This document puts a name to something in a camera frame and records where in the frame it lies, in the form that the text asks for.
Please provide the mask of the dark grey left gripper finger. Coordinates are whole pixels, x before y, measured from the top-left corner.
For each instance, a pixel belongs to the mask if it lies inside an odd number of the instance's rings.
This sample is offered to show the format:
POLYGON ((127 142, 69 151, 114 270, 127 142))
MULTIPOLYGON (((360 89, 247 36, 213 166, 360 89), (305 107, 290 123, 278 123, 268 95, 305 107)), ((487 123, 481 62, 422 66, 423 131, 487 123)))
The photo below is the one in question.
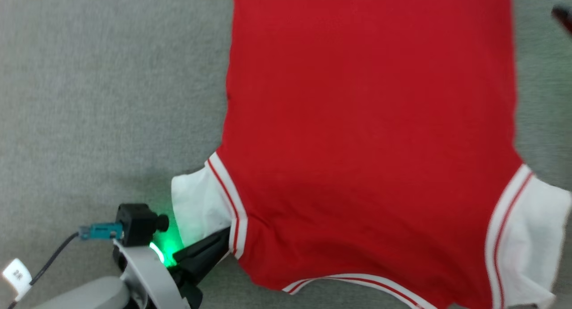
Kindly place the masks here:
POLYGON ((190 282, 184 282, 180 286, 180 295, 188 302, 190 309, 200 309, 203 293, 196 285, 190 282))
POLYGON ((198 284, 229 253, 230 228, 225 228, 173 254, 176 284, 198 284))

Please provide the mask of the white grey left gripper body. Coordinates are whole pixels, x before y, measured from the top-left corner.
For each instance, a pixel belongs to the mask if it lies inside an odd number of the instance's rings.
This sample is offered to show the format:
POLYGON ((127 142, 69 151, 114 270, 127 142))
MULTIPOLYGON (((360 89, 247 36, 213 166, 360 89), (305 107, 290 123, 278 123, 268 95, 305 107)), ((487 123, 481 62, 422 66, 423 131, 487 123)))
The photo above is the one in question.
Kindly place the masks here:
POLYGON ((113 240, 126 267, 120 279, 138 309, 191 309, 158 254, 149 246, 124 247, 113 240))

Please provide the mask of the red shirt with white sleeves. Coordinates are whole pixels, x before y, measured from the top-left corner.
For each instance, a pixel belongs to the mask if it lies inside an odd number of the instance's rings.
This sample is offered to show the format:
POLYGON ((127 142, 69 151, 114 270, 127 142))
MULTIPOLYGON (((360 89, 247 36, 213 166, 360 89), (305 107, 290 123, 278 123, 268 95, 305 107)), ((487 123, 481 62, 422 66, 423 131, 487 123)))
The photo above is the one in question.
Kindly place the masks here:
POLYGON ((184 246, 252 282, 411 309, 549 309, 572 193, 513 143, 512 0, 234 0, 221 144, 172 179, 184 246))

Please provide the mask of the light grey fabric sofa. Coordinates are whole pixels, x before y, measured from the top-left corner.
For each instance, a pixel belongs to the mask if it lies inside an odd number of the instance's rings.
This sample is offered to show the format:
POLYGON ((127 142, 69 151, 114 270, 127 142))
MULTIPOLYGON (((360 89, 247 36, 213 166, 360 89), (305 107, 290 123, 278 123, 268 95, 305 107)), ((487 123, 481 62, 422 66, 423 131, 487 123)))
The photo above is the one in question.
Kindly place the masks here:
MULTIPOLYGON (((517 146, 572 190, 572 0, 513 0, 517 146)), ((0 274, 36 274, 78 226, 120 203, 170 213, 170 180, 219 145, 232 0, 0 0, 0 274)), ((16 309, 116 275, 108 241, 75 240, 16 309)), ((298 295, 258 288, 232 258, 202 282, 201 309, 404 309, 360 285, 298 295)))

